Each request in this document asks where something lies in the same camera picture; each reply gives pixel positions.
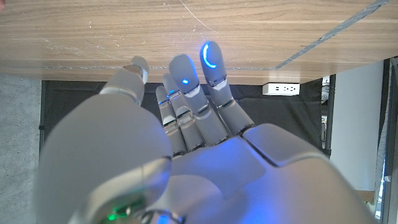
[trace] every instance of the green led light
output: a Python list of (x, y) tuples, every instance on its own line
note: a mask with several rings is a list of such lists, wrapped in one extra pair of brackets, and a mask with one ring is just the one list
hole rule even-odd
[(114, 214), (108, 216), (108, 220), (113, 221), (115, 219), (116, 219), (116, 215), (114, 215)]

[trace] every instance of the fingertip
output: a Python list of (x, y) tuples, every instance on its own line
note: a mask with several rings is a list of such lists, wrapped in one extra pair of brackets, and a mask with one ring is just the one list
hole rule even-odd
[(200, 50), (200, 62), (206, 81), (210, 86), (225, 78), (223, 55), (216, 42), (208, 41), (203, 44)]
[(180, 90), (177, 84), (175, 84), (175, 81), (170, 73), (163, 75), (163, 86), (166, 87), (166, 90), (169, 92), (169, 94)]
[(157, 99), (158, 104), (161, 104), (161, 103), (167, 101), (167, 99), (168, 99), (167, 98), (168, 97), (167, 90), (164, 86), (158, 86), (156, 88), (155, 94), (156, 94), (156, 99)]
[(137, 65), (142, 69), (142, 81), (144, 82), (144, 84), (146, 84), (148, 81), (148, 71), (149, 71), (148, 62), (141, 56), (135, 56), (134, 58), (131, 59), (131, 63), (133, 65)]
[(173, 58), (169, 66), (170, 73), (183, 93), (188, 93), (199, 85), (199, 79), (192, 59), (181, 54)]

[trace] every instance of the white wall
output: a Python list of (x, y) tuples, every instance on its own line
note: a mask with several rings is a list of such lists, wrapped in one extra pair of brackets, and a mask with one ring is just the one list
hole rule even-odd
[(356, 190), (374, 190), (383, 61), (336, 75), (331, 161)]

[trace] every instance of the blue light ring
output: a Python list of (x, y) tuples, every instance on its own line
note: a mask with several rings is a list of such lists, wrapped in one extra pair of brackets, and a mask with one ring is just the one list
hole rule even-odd
[(210, 68), (216, 68), (217, 65), (213, 65), (209, 61), (207, 61), (207, 49), (208, 48), (209, 48), (208, 44), (206, 44), (205, 47), (203, 48), (203, 60), (205, 61), (206, 65), (209, 66)]

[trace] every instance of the electrical outlet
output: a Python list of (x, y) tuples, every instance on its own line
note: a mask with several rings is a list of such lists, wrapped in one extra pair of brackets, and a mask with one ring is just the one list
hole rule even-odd
[(300, 84), (268, 83), (262, 86), (263, 95), (294, 96), (300, 94)]
[(330, 77), (323, 77), (322, 78), (322, 86), (329, 85), (329, 83), (330, 83)]

